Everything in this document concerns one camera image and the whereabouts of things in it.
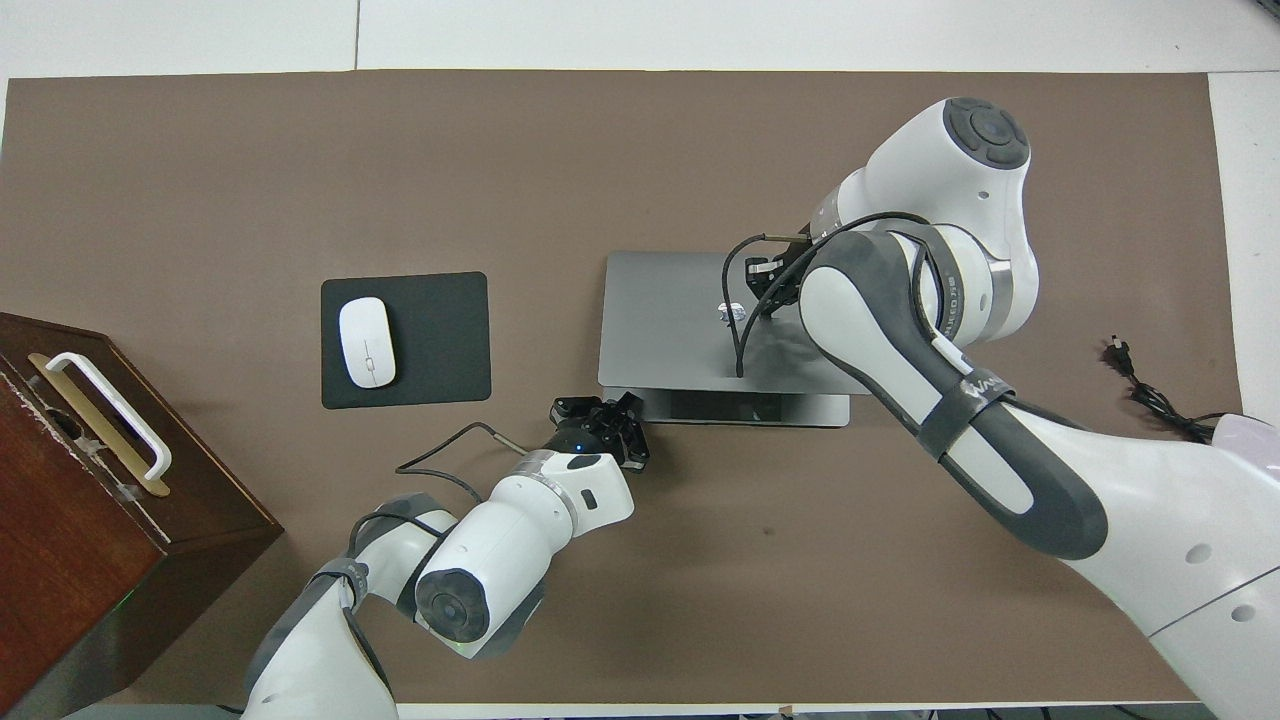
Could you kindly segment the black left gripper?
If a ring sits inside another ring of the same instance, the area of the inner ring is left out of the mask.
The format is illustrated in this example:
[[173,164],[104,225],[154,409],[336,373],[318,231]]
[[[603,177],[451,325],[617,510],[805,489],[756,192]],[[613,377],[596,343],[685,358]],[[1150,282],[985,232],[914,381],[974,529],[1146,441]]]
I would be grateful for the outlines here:
[[643,471],[652,454],[643,423],[627,416],[641,416],[643,398],[623,392],[616,402],[599,397],[559,397],[550,406],[556,432],[550,450],[561,454],[609,454],[625,456],[626,471]]

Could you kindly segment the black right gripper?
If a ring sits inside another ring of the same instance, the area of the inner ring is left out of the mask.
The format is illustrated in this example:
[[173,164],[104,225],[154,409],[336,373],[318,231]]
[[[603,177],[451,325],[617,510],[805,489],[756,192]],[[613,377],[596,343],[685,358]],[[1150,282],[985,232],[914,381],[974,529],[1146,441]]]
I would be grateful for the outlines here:
[[812,246],[810,240],[804,240],[790,243],[786,251],[773,258],[748,259],[748,288],[755,296],[760,313],[774,313],[799,300],[803,272],[809,263],[804,256]]

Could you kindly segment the grey laptop computer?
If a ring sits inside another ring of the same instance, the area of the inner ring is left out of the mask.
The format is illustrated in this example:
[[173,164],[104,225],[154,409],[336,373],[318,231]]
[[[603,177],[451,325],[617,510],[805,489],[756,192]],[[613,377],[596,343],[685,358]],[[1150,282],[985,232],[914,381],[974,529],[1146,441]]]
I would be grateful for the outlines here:
[[598,372],[607,397],[637,396],[648,423],[847,425],[867,389],[822,355],[794,305],[756,322],[736,377],[722,264],[714,252],[609,255]]

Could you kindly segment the brown table mat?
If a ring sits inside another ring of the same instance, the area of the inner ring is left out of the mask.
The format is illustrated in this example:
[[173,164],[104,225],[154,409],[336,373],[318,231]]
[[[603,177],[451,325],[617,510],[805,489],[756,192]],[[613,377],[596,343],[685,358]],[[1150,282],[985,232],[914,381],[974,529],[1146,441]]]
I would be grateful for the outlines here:
[[[605,259],[792,232],[950,96],[1032,147],[1039,300],[972,356],[1094,430],[1158,438],[1119,334],[1184,411],[1236,409],[1210,83],[1192,74],[376,70],[13,81],[0,311],[108,334],[285,528],[123,703],[243,700],[268,628],[481,419],[544,439],[595,395]],[[324,281],[481,272],[492,393],[326,409]],[[571,542],[515,647],[471,662],[370,600],[410,703],[1188,700],[1146,638],[1016,542],[872,398],[838,430],[658,425],[635,514]]]

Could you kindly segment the black mouse pad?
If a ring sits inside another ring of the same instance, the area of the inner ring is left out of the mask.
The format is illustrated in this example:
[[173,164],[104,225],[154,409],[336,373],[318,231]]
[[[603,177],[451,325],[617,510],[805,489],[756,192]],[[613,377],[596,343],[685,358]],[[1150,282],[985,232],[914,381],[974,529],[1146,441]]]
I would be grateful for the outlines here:
[[[374,296],[387,305],[397,377],[375,389],[346,373],[338,313]],[[481,272],[324,281],[320,290],[321,402],[326,409],[483,401],[492,393],[488,279]]]

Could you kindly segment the white computer mouse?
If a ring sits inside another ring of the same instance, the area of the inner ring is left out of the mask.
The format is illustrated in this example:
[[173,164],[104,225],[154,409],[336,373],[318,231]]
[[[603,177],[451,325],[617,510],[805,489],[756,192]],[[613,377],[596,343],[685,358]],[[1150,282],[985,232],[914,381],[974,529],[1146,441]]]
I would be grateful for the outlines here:
[[361,389],[396,380],[396,348],[387,305],[365,296],[346,302],[338,313],[338,336],[346,373]]

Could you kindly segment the gold metal strip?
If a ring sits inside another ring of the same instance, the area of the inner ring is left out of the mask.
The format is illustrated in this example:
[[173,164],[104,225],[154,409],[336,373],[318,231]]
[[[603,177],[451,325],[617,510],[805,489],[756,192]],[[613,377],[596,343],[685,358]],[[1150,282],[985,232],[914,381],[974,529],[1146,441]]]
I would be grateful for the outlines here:
[[[29,354],[27,359],[38,374],[64,398],[84,421],[96,439],[109,448],[120,464],[151,496],[165,498],[172,493],[163,477],[170,469],[172,451],[160,434],[142,418],[124,395],[104,375],[92,360],[82,354],[61,352],[52,357]],[[69,378],[67,369],[74,366],[88,383],[122,418],[119,423],[108,419],[93,400]],[[152,459],[145,460],[125,438],[123,428],[133,430],[140,442],[148,447]]]

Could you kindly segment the dark wooden box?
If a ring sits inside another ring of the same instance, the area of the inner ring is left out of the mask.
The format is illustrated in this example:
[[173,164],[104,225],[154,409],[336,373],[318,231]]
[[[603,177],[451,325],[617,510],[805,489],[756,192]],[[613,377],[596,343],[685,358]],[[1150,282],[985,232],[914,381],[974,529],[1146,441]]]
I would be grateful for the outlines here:
[[[166,442],[168,497],[27,359],[61,352],[92,360]],[[0,720],[58,720],[127,688],[280,534],[105,334],[0,313]]]

